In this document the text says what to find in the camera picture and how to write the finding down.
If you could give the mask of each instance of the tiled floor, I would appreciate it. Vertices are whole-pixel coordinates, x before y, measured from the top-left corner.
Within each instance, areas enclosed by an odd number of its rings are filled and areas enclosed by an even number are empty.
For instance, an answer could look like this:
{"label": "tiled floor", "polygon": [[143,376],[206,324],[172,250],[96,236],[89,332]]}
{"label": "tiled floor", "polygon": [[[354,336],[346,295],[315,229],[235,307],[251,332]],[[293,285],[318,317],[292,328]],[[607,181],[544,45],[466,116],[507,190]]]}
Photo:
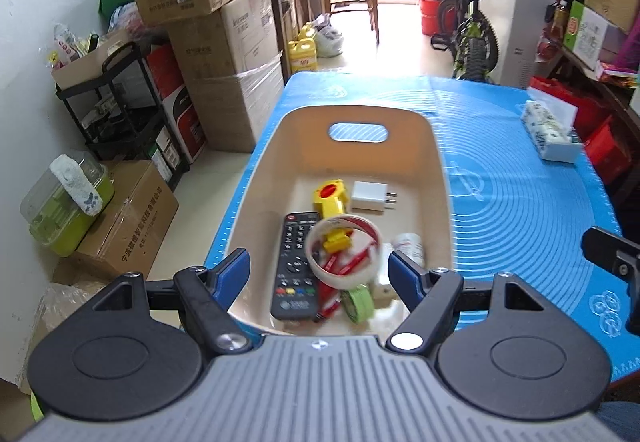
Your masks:
{"label": "tiled floor", "polygon": [[[344,52],[321,59],[321,69],[371,74],[449,76],[450,55],[431,49],[420,34],[418,6],[380,5],[380,46],[367,13],[335,15],[332,23],[344,35]],[[180,207],[149,275],[168,279],[189,265],[200,265],[244,171],[249,155],[205,149],[175,191]],[[156,319],[178,325],[175,312],[156,311]],[[12,440],[31,422],[28,397],[0,383],[0,435]]]}

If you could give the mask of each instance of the black remote control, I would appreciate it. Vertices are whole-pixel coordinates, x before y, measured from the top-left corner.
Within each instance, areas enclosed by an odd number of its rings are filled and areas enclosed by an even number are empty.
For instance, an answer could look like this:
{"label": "black remote control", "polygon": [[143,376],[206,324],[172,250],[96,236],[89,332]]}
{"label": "black remote control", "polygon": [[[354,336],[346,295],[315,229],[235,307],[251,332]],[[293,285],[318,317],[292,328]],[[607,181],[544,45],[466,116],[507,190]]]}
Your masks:
{"label": "black remote control", "polygon": [[318,313],[318,280],[305,256],[306,235],[318,220],[315,212],[289,213],[284,219],[271,300],[271,315],[276,319],[299,321]]}

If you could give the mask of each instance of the red box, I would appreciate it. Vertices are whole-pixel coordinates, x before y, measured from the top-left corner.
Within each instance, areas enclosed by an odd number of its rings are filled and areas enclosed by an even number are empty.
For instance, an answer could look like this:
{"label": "red box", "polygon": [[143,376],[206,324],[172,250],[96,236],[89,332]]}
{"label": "red box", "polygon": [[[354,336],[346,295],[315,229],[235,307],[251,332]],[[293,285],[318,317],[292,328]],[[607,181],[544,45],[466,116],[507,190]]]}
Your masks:
{"label": "red box", "polygon": [[162,106],[189,162],[195,161],[205,145],[200,120],[184,85],[180,67],[170,44],[152,51],[146,62],[156,83]]}
{"label": "red box", "polygon": [[533,76],[529,81],[529,86],[551,94],[578,108],[574,129],[583,142],[611,115],[607,108],[601,106],[588,94],[582,94],[557,79]]}
{"label": "red box", "polygon": [[616,180],[632,162],[626,143],[611,130],[612,120],[608,117],[584,143],[584,151],[604,184]]}

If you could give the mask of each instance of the blue mat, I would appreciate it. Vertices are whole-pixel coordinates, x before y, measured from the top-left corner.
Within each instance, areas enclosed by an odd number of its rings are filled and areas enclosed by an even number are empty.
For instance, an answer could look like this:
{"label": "blue mat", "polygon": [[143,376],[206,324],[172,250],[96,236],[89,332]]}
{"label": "blue mat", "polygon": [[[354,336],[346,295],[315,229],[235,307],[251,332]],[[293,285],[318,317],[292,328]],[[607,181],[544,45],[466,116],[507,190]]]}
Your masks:
{"label": "blue mat", "polygon": [[[250,175],[287,112],[326,104],[410,109],[431,122],[444,158],[457,270],[465,278],[518,274],[606,348],[613,380],[625,377],[640,368],[640,338],[624,328],[625,284],[584,260],[580,251],[590,226],[617,234],[620,227],[585,155],[575,166],[538,157],[520,122],[526,99],[523,90],[444,78],[296,74],[249,160],[205,264],[212,267],[223,258]],[[334,132],[350,139],[381,133],[349,125]],[[460,326],[483,317],[465,313]]]}

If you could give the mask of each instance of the beige plastic bin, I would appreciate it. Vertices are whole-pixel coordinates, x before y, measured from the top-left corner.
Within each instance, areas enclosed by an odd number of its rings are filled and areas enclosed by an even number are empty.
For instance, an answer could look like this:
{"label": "beige plastic bin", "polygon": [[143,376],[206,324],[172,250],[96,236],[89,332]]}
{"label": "beige plastic bin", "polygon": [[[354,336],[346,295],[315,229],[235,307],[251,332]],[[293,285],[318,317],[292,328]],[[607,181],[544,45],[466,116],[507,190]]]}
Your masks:
{"label": "beige plastic bin", "polygon": [[[336,123],[379,124],[381,143],[336,141]],[[368,322],[354,325],[343,310],[323,324],[283,323],[270,314],[284,216],[311,211],[312,193],[330,178],[348,191],[356,180],[379,181],[398,194],[395,209],[354,210],[372,220],[385,242],[399,233],[421,236],[426,267],[451,267],[449,202],[442,161],[429,122],[408,110],[375,106],[312,106],[285,115],[267,144],[244,193],[225,254],[244,247],[251,256],[249,282],[230,308],[236,319],[272,333],[372,333],[386,339],[408,314],[395,300]]]}

